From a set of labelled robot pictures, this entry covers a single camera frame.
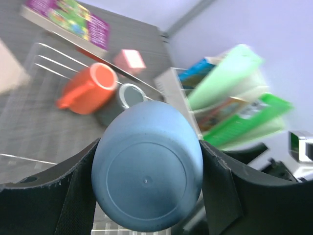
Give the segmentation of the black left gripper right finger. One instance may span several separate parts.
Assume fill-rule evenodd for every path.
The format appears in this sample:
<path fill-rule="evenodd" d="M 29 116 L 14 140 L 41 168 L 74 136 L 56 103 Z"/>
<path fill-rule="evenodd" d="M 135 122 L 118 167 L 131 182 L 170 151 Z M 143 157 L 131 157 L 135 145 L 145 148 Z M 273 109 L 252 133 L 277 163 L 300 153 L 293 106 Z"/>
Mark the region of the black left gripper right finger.
<path fill-rule="evenodd" d="M 311 235 L 313 182 L 277 178 L 200 141 L 211 235 Z"/>

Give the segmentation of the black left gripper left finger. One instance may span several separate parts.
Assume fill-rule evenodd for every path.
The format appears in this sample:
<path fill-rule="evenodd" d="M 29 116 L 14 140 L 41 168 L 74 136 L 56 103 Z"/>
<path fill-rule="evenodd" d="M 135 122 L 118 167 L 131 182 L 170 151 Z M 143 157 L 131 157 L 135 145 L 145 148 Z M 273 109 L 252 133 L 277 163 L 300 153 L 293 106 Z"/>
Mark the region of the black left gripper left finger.
<path fill-rule="evenodd" d="M 2 235 L 89 235 L 96 199 L 91 168 L 96 139 L 67 160 L 0 186 Z"/>

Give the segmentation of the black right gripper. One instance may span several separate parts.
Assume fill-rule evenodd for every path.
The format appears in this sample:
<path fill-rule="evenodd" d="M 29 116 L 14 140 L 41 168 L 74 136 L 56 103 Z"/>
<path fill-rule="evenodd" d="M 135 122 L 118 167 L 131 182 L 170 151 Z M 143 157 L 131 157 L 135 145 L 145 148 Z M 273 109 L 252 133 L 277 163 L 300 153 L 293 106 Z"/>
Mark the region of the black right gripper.
<path fill-rule="evenodd" d="M 259 171 L 248 166 L 251 161 L 267 150 L 268 147 L 264 143 L 259 143 L 242 150 L 224 150 L 223 153 L 233 158 L 231 162 L 236 162 L 235 165 L 244 181 L 250 183 L 281 183 L 284 180 L 297 183 L 298 180 L 289 169 L 282 162 L 277 162 L 273 158 L 268 159 L 268 164 Z"/>

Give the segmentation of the blue plastic cup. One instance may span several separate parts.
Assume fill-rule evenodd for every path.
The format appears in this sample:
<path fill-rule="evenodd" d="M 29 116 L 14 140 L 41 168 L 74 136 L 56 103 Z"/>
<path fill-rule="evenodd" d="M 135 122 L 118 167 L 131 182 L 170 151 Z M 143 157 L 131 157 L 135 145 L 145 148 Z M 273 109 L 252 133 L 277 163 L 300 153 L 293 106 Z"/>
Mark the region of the blue plastic cup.
<path fill-rule="evenodd" d="M 96 148 L 91 181 L 102 211 L 139 232 L 184 219 L 201 193 L 203 160 L 197 134 L 173 106 L 140 102 L 118 115 Z"/>

